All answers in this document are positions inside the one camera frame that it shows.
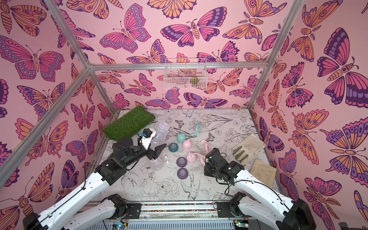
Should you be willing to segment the clear baby bottle body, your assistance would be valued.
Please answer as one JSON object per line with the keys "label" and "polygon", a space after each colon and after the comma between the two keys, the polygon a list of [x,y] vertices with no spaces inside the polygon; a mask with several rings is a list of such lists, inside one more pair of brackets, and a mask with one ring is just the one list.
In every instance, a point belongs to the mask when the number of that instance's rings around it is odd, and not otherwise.
{"label": "clear baby bottle body", "polygon": [[150,148],[154,150],[157,146],[165,144],[166,136],[170,126],[165,122],[159,122],[156,124],[154,130],[156,131],[155,137],[150,143]]}

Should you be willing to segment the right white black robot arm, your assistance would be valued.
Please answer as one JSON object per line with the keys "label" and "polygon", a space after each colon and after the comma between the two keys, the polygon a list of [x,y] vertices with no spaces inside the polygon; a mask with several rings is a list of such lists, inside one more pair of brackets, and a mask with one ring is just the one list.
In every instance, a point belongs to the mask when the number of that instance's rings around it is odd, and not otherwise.
{"label": "right white black robot arm", "polygon": [[227,187],[240,189],[230,200],[234,215],[251,216],[273,230],[315,230],[309,206],[302,199],[284,196],[255,178],[239,163],[227,162],[214,148],[205,156],[206,176],[223,181]]}

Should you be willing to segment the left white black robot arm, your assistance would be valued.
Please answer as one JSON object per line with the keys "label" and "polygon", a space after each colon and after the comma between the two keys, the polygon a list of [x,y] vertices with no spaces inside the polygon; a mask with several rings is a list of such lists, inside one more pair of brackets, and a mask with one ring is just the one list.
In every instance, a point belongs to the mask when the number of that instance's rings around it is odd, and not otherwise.
{"label": "left white black robot arm", "polygon": [[40,214],[27,215],[23,220],[24,229],[61,230],[77,211],[121,178],[130,165],[143,157],[156,160],[166,147],[164,143],[151,149],[149,139],[139,137],[138,141],[137,146],[133,145],[132,138],[121,138],[114,143],[113,152],[80,186]]}

